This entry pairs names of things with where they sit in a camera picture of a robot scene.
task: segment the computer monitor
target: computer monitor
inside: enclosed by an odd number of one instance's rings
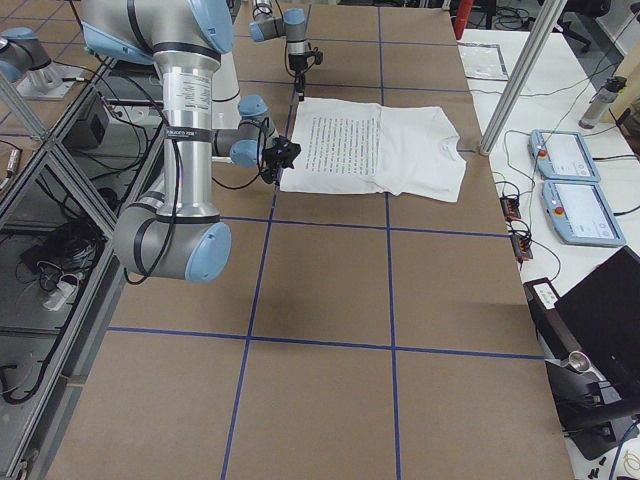
[[[555,307],[620,396],[640,397],[640,257],[622,247]]]

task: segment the grey floor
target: grey floor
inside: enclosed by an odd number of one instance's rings
[[[527,30],[527,26],[523,25],[524,22],[515,18],[515,15],[525,20],[529,17],[535,18],[539,12],[540,5],[537,0],[499,0],[498,15],[493,19],[493,29]],[[592,43],[587,52],[582,51],[584,45],[576,40],[568,38],[567,43],[582,65],[585,74],[592,77],[591,82],[594,87],[599,88],[607,77],[613,74],[622,60],[622,55],[595,20],[574,13],[565,14],[564,20],[571,22],[572,30],[591,40]],[[468,27],[485,28],[485,16],[479,8],[472,12],[469,21]]]

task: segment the white cloth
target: white cloth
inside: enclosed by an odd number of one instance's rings
[[[440,107],[306,98],[291,137],[302,153],[282,173],[285,192],[413,193],[456,202],[466,162]]]

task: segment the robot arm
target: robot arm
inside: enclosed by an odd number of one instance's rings
[[[311,48],[307,41],[307,26],[302,8],[289,8],[282,18],[273,16],[271,0],[252,0],[253,22],[249,25],[251,38],[263,42],[272,38],[285,37],[287,59],[293,71],[294,85],[299,100],[304,100],[306,73],[314,65],[322,63],[323,54],[318,48]]]
[[[233,47],[228,6],[224,0],[85,0],[83,11],[89,47],[153,63],[162,77],[164,176],[118,219],[116,254],[144,277],[212,280],[231,248],[229,228],[212,202],[212,154],[228,153],[245,166],[266,164],[273,148],[275,165],[290,164],[285,154],[296,154],[290,143],[278,154],[282,141],[261,99],[240,102],[237,130],[212,129],[214,73]]]
[[[0,33],[0,72],[10,82],[28,73],[33,87],[47,92],[62,84],[62,78],[33,30],[10,28]]]

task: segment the white sticker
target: white sticker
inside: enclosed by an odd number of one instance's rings
[[[533,289],[538,294],[538,297],[542,301],[542,304],[545,306],[547,310],[553,310],[555,307],[555,303],[558,301],[558,297],[551,290],[551,286],[548,283],[538,283],[533,286]]]
[[[164,108],[211,115],[211,79],[191,73],[164,74]]]

